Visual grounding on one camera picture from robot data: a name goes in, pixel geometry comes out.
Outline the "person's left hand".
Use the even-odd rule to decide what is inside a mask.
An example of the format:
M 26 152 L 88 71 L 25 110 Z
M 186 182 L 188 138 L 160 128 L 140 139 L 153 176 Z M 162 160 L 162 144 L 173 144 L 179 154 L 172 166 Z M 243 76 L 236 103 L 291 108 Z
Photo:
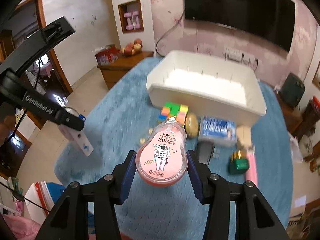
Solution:
M 15 115 L 7 115 L 0 123 L 0 146 L 2 146 L 5 140 L 8 138 L 9 133 L 14 130 L 16 124 Z

